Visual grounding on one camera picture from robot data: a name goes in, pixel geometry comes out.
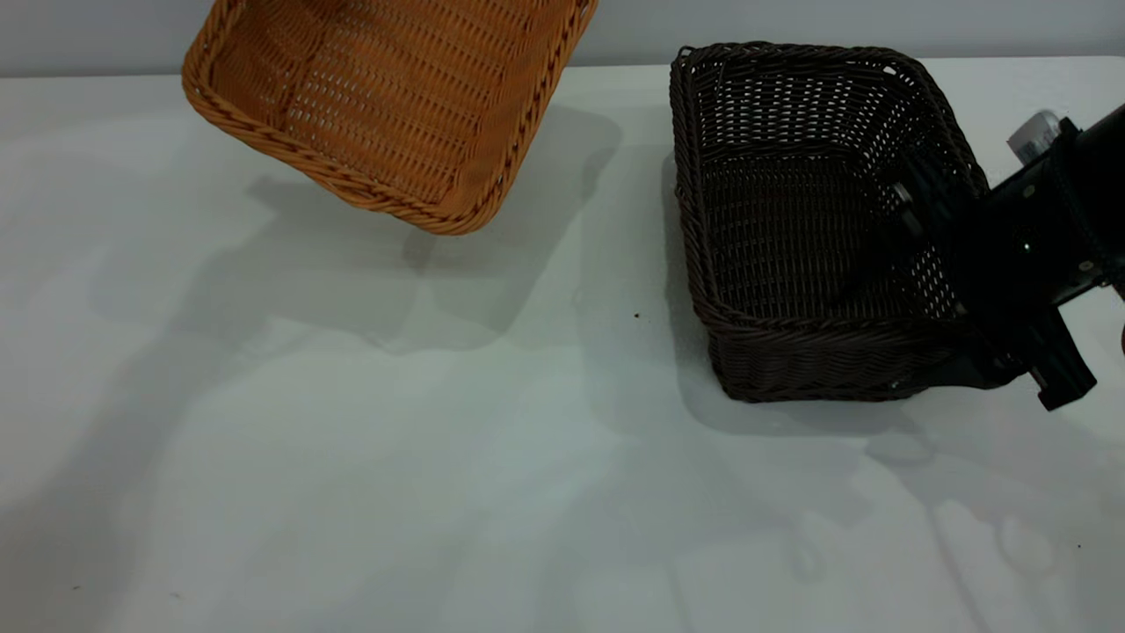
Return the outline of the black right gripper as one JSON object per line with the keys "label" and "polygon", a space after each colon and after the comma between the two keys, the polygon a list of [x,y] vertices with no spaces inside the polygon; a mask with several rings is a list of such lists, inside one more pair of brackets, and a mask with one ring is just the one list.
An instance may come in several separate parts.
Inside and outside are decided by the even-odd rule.
{"label": "black right gripper", "polygon": [[1022,168],[973,193],[928,153],[904,161],[904,211],[868,234],[867,283],[911,311],[958,311],[968,341],[925,387],[997,389],[1020,376],[1048,412],[1097,383],[1060,308],[1122,289],[1122,109],[1086,129],[1040,112],[1010,137]]}

